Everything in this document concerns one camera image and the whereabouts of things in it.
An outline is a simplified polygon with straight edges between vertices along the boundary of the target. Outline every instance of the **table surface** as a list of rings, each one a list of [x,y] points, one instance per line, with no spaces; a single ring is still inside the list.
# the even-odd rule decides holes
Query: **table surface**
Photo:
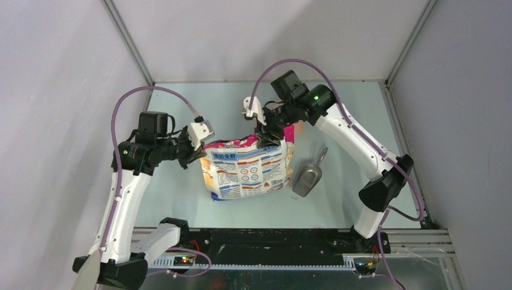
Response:
[[[308,82],[307,86],[311,89],[317,84]],[[389,150],[398,153],[379,84],[335,82],[334,85],[359,123]],[[185,96],[199,114],[211,122],[214,140],[242,138],[253,133],[254,121],[246,121],[241,115],[242,101],[251,94],[253,83],[159,83],[157,86]],[[278,100],[269,83],[260,85],[257,96],[262,103]],[[173,115],[177,128],[193,121],[192,113],[180,99],[161,91],[153,92],[149,111]],[[293,193],[288,185],[251,198],[213,201],[205,187],[200,162],[195,161],[188,170],[183,170],[177,161],[165,161],[156,168],[147,187],[135,225],[155,227],[161,219],[172,217],[187,220],[190,227],[350,228],[362,208],[358,192],[368,180],[355,160],[334,139],[309,124],[305,127],[304,132],[295,137],[291,163],[294,174],[316,159],[325,146],[329,148],[321,164],[323,177],[305,198]],[[405,213],[417,215],[408,187],[391,204]],[[391,212],[384,227],[419,228],[420,224]]]

